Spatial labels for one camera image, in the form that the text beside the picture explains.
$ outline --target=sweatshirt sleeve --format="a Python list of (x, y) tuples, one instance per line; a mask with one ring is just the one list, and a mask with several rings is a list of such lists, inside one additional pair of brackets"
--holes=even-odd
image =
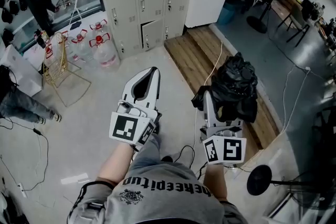
[(103, 224), (105, 204), (113, 186), (104, 181), (85, 184), (71, 209), (67, 224)]
[(224, 206), (224, 217), (227, 224), (248, 224), (246, 219), (238, 211), (237, 207), (228, 201), (221, 201), (220, 203)]

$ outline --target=person's left arm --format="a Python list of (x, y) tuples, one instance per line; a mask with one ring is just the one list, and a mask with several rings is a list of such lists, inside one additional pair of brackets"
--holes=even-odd
[(100, 168), (96, 181), (85, 184), (68, 216), (68, 224), (104, 223), (105, 202), (128, 171), (134, 149), (120, 143)]

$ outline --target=white cabinet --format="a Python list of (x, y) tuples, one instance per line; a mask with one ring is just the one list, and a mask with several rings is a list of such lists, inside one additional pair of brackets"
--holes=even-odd
[(142, 26), (142, 41), (145, 50), (162, 45), (163, 19)]
[(163, 0), (139, 0), (139, 7), (142, 24), (162, 18)]
[(141, 52), (135, 0), (107, 0), (107, 5), (120, 57)]
[(169, 39), (183, 33), (189, 0), (166, 0), (164, 38)]

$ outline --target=stand base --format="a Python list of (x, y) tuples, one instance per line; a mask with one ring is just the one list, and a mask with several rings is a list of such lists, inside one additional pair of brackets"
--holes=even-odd
[(259, 165), (248, 177), (247, 191), (253, 196), (263, 194), (272, 180), (272, 171), (267, 165)]
[(257, 17), (248, 16), (246, 20), (249, 26), (259, 33), (265, 34), (267, 32), (267, 26)]

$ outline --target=wooden platform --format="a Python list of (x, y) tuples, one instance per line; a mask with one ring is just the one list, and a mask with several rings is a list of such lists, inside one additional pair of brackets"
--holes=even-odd
[[(165, 48), (174, 60), (184, 79), (194, 93), (209, 76), (220, 54), (221, 41), (207, 27), (188, 29), (181, 36), (165, 41)], [(223, 44), (222, 55), (216, 68), (232, 56)], [(247, 139), (245, 161), (266, 148), (279, 133), (264, 101), (258, 94), (258, 112), (254, 123), (244, 123), (243, 134)]]

